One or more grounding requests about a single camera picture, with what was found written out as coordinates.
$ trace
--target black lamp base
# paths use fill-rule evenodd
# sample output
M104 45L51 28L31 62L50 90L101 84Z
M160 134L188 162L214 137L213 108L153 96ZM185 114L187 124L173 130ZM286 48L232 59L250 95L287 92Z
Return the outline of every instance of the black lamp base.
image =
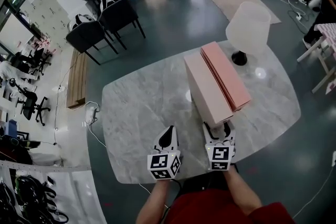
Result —
M237 51L234 54L232 54L231 59L238 66L243 66L247 63L246 54L243 53L242 51Z

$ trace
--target red shirt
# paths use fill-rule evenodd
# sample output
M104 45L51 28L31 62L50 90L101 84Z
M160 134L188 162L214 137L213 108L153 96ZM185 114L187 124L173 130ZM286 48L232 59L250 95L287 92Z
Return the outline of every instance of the red shirt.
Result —
M295 222L279 202L258 208L245 216L234 203L229 191L208 189L179 197L167 213L164 223L292 224Z

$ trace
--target wall outlet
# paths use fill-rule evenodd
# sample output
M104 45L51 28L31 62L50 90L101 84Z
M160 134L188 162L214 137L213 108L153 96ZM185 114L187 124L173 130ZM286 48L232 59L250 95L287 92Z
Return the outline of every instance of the wall outlet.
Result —
M333 154L332 154L331 167L334 167L335 164L336 164L336 151L334 151Z

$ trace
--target pink tablecloth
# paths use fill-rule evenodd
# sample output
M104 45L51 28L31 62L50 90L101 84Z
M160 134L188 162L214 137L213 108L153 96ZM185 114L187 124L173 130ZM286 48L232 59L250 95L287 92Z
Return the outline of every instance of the pink tablecloth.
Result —
M332 47L334 52L336 52L336 24L315 25L314 30L320 31L320 33L325 37L328 45Z

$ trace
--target pink box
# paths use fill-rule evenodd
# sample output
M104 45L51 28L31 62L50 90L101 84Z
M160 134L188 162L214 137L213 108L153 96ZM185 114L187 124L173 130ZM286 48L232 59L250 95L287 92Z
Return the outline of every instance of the pink box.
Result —
M232 110L202 55L184 57L190 93L203 121L217 127L233 116Z
M211 69L233 112L251 100L243 81L216 42L202 46L201 54Z

